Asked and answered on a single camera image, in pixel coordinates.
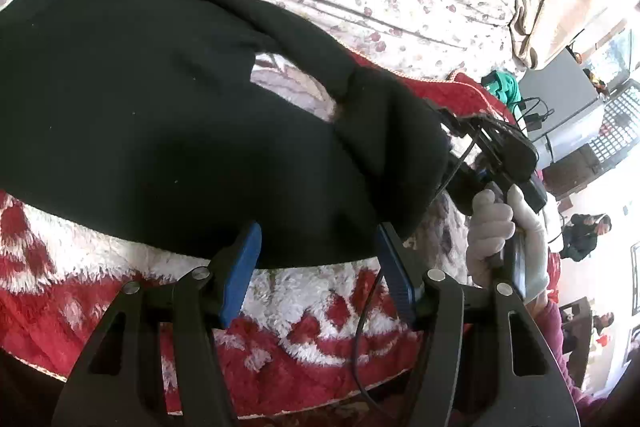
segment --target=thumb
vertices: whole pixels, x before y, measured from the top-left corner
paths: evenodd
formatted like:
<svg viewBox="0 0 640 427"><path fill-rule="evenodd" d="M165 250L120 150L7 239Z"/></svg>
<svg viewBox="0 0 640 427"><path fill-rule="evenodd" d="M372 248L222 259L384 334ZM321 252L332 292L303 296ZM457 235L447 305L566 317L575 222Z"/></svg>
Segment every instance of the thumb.
<svg viewBox="0 0 640 427"><path fill-rule="evenodd" d="M507 192L507 203L513 209L513 219L521 229L526 232L543 232L544 228L540 223L540 218L525 201L520 187L511 185L509 192Z"/></svg>

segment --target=person in black jacket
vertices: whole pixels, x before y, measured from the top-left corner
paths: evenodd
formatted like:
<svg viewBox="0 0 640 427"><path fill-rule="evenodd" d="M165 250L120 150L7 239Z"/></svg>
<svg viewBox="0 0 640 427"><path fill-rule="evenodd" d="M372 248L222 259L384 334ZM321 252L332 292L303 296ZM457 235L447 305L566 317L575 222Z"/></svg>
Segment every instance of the person in black jacket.
<svg viewBox="0 0 640 427"><path fill-rule="evenodd" d="M564 249L560 253L562 259L573 259L576 263L595 250L598 236L609 233L611 218L607 214L591 216L590 214L574 214L571 223L562 230Z"/></svg>

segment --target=hand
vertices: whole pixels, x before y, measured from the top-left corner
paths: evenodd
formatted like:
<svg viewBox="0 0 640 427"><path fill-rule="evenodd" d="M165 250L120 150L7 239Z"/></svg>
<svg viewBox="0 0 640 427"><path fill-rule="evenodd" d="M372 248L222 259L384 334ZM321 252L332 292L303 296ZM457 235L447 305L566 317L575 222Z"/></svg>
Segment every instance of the hand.
<svg viewBox="0 0 640 427"><path fill-rule="evenodd" d="M474 283L482 287L489 286L491 269L486 260L498 253L506 240L513 237L517 223L525 234L524 302L527 304L545 292L549 284L549 276L546 273L545 228L516 185L507 193L507 203L496 203L492 190L483 190L476 194L473 201L474 215L471 217L467 237L466 268Z"/></svg>

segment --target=person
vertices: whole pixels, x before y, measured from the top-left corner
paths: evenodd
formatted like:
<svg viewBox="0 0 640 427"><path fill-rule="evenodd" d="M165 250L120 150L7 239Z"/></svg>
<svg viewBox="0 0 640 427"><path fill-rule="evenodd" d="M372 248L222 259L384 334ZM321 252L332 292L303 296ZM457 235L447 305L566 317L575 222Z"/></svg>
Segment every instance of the person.
<svg viewBox="0 0 640 427"><path fill-rule="evenodd" d="M524 301L558 363L581 423L587 423L606 399L594 399L593 396L583 393L580 388L576 387L562 357L564 338L560 310L558 305L550 301L546 295L548 284L547 245L545 228L540 218L524 200L522 191L516 185L509 190L507 203L497 203L491 190L483 190L476 194L473 201L473 211L468 232L466 263L474 283L479 286L485 287L491 282L491 270L486 260L499 252L506 241L513 236L516 223L524 230L526 256L526 295ZM587 217L591 216L577 217L574 226L577 223L585 222ZM594 224L588 226L597 227L595 219Z"/></svg>
<svg viewBox="0 0 640 427"><path fill-rule="evenodd" d="M560 253L562 259L573 259L579 263L598 245L598 236L611 231L611 218L607 214L591 216L590 214L574 214L571 223L562 230L564 249Z"/></svg>
<svg viewBox="0 0 640 427"><path fill-rule="evenodd" d="M599 317L593 317L593 327L596 328L598 336L602 334L602 330L604 328L608 328L613 324L614 319L615 316L613 312L605 313L604 315L600 315Z"/></svg>

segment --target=red and white blanket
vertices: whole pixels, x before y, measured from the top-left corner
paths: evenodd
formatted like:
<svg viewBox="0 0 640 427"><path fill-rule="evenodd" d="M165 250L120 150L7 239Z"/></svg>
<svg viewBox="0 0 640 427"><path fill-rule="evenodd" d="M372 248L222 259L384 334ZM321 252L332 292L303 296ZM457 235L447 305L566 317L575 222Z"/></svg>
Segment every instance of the red and white blanket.
<svg viewBox="0 0 640 427"><path fill-rule="evenodd" d="M461 73L447 82L403 81L419 96L458 114L504 110ZM317 102L325 101L320 96ZM11 151L3 151L3 160L11 161ZM464 219L448 196L426 211L410 245L431 266L466 279ZM87 229L0 191L0 346L64 378L123 283L132 279L171 282L204 264L205 259ZM254 272L241 316L228 330L215 332L238 415L308 409L354 392L351 343L378 268L375 259L367 259ZM411 368L419 341L398 319L382 288L360 348L363 382L379 383ZM166 330L162 334L164 387L168 410L177 412L180 402L171 345L171 332Z"/></svg>

